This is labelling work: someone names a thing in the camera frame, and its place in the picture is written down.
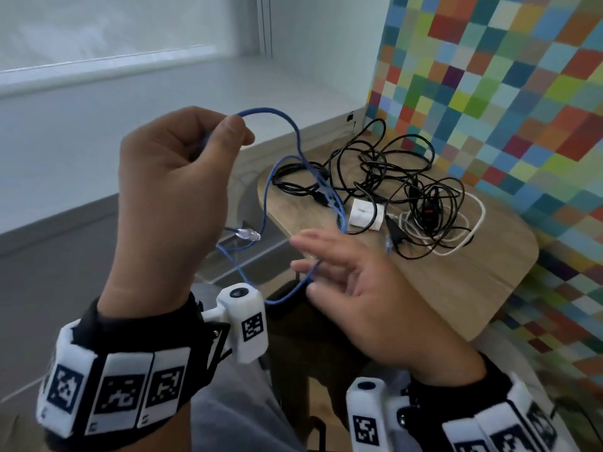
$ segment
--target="wooden table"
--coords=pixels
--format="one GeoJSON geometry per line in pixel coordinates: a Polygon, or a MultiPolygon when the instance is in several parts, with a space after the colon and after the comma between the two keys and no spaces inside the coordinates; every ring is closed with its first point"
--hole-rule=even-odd
{"type": "MultiPolygon", "coordinates": [[[[306,157],[322,163],[330,152],[342,147],[346,140],[342,138],[323,144],[306,152],[306,157]]],[[[354,180],[361,181],[364,176],[358,168],[357,155],[357,152],[351,151],[343,154],[342,171],[348,184],[354,180]]],[[[388,161],[409,168],[421,165],[419,159],[403,154],[390,155],[388,161]]],[[[258,182],[258,197],[262,205],[269,170],[270,168],[261,175],[258,182]]],[[[447,176],[437,168],[427,174],[434,179],[447,176]]],[[[314,182],[307,171],[287,176],[287,180],[303,186],[314,182]]],[[[386,181],[377,192],[382,196],[389,196],[399,185],[396,181],[386,181]]],[[[471,340],[484,329],[536,262],[538,245],[528,226],[508,206],[472,187],[465,185],[465,188],[486,206],[486,218],[471,244],[448,257],[430,254],[420,260],[404,260],[392,253],[391,259],[426,301],[458,333],[471,340]]],[[[351,210],[351,203],[352,200],[345,206],[347,215],[351,210]]],[[[291,196],[270,186],[267,206],[270,219],[287,235],[296,234],[305,228],[337,228],[335,212],[320,206],[311,196],[291,196]]],[[[400,209],[406,209],[405,205],[401,206],[403,208],[400,205],[390,205],[388,212],[398,213],[400,209]]],[[[470,197],[465,197],[461,212],[469,219],[472,227],[480,215],[479,205],[470,197]]],[[[386,235],[387,229],[383,223],[380,231],[369,230],[356,237],[369,246],[385,250],[386,235]]],[[[403,253],[418,255],[421,249],[405,248],[403,253]]]]}

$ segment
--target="hand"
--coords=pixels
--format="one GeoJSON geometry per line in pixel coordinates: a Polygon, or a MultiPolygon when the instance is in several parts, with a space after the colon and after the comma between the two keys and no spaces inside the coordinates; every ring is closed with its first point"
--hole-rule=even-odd
{"type": "MultiPolygon", "coordinates": [[[[291,245],[322,260],[307,297],[368,357],[409,369],[429,385],[461,386],[485,376],[479,354],[431,309],[387,254],[353,236],[320,229],[302,231],[291,245]]],[[[296,260],[291,268],[307,273],[314,264],[296,260]]]]}
{"type": "Polygon", "coordinates": [[[137,317],[177,309],[224,229],[227,185],[253,133],[239,116],[197,107],[166,114],[121,144],[117,250],[98,310],[137,317]],[[213,131],[200,157],[196,143],[213,131]]]}

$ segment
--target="blue cable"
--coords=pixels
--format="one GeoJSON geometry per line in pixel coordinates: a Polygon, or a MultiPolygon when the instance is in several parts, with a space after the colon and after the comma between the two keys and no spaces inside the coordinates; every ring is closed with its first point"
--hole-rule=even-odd
{"type": "MultiPolygon", "coordinates": [[[[268,179],[266,181],[266,186],[264,188],[264,195],[263,195],[262,227],[260,228],[260,231],[259,231],[260,235],[263,234],[264,229],[266,228],[266,219],[267,219],[266,203],[267,203],[267,198],[268,198],[268,187],[270,186],[270,182],[272,181],[274,172],[280,166],[280,164],[286,160],[300,161],[306,167],[306,169],[308,171],[310,171],[310,173],[314,177],[315,181],[319,185],[322,193],[324,193],[325,197],[327,197],[329,206],[331,206],[337,212],[337,214],[341,217],[341,221],[342,221],[341,231],[342,231],[342,233],[346,233],[347,222],[345,219],[344,206],[343,206],[343,203],[341,202],[341,198],[339,197],[339,195],[337,195],[336,191],[329,185],[329,183],[323,179],[323,177],[318,173],[318,171],[316,171],[316,169],[312,166],[312,164],[306,159],[306,156],[302,152],[302,140],[301,140],[302,135],[300,134],[300,130],[297,127],[296,123],[293,121],[293,119],[291,119],[287,114],[283,113],[282,111],[276,110],[274,108],[252,108],[252,109],[248,109],[245,111],[241,111],[240,113],[237,113],[237,115],[241,116],[241,117],[250,116],[252,114],[274,114],[276,116],[282,117],[284,120],[289,122],[291,124],[291,127],[293,128],[293,131],[296,134],[297,153],[298,153],[298,155],[284,156],[282,159],[280,159],[278,162],[276,162],[275,166],[273,166],[272,170],[270,171],[270,174],[268,175],[268,179]]],[[[226,230],[228,230],[228,231],[234,230],[236,232],[236,230],[233,228],[227,227],[226,230]]],[[[256,243],[255,241],[251,241],[249,244],[247,244],[243,247],[232,249],[232,251],[236,252],[239,250],[245,250],[245,249],[251,247],[255,243],[256,243]]],[[[243,273],[242,268],[238,265],[238,263],[235,261],[235,259],[230,255],[228,250],[226,250],[219,244],[216,244],[216,248],[218,250],[220,250],[226,256],[226,258],[228,258],[232,262],[232,264],[235,266],[235,268],[237,269],[237,271],[239,272],[239,274],[241,275],[241,277],[243,278],[245,283],[252,285],[251,282],[245,276],[245,273],[243,273]]],[[[287,295],[283,296],[283,298],[280,298],[276,301],[264,300],[265,303],[272,305],[272,304],[280,304],[280,303],[287,301],[291,296],[295,295],[299,291],[299,289],[301,289],[304,286],[304,284],[311,282],[312,275],[313,275],[314,271],[316,270],[316,268],[319,266],[319,264],[320,264],[320,261],[318,261],[318,263],[316,263],[316,265],[314,265],[312,267],[312,269],[308,272],[308,274],[306,275],[304,280],[299,282],[298,285],[295,286],[295,288],[293,288],[293,290],[291,290],[287,295]]]]}

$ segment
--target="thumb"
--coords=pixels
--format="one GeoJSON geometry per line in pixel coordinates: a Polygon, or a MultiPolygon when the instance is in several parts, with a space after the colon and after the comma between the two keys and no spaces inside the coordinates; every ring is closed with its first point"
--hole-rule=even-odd
{"type": "Polygon", "coordinates": [[[350,321],[351,298],[320,278],[306,288],[306,296],[316,308],[345,330],[350,321]]]}
{"type": "Polygon", "coordinates": [[[205,149],[194,164],[208,164],[213,171],[228,178],[246,131],[245,121],[241,116],[225,117],[212,132],[205,149]]]}

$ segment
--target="checkered wall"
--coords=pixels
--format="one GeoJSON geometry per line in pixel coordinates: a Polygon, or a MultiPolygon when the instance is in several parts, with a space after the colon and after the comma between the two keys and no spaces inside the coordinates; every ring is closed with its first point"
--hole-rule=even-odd
{"type": "Polygon", "coordinates": [[[602,19],[603,0],[392,0],[367,108],[531,225],[538,264],[493,325],[600,401],[602,19]]]}

